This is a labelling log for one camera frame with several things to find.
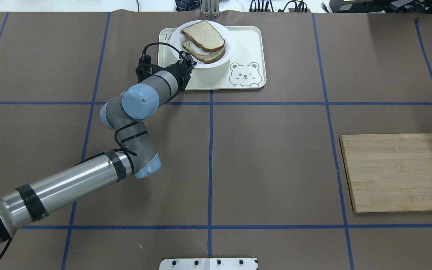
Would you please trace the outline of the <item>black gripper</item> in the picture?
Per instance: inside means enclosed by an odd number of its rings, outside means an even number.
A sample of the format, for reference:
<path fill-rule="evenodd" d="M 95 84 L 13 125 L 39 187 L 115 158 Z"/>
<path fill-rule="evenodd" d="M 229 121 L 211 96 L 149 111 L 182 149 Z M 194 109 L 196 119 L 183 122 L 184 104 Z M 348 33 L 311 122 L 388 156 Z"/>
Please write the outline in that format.
<path fill-rule="evenodd" d="M 191 78 L 191 73 L 197 62 L 192 55 L 185 51 L 179 51 L 178 58 L 175 63 L 168 65 L 163 70 L 170 72 L 177 82 L 177 92 L 185 91 L 187 84 Z"/>

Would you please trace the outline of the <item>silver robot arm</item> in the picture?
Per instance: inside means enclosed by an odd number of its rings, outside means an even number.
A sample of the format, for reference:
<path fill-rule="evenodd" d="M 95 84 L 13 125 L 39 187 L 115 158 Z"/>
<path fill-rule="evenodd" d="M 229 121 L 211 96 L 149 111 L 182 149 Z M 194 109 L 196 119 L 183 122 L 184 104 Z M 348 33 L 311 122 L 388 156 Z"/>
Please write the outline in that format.
<path fill-rule="evenodd" d="M 138 83 L 101 108 L 101 121 L 115 131 L 117 149 L 0 195 L 0 243 L 12 239 L 25 225 L 101 188 L 127 176 L 142 179 L 161 168 L 144 120 L 185 90 L 197 62 L 184 51 L 179 51 L 178 56 L 176 63 L 158 67 L 142 53 L 136 69 Z"/>

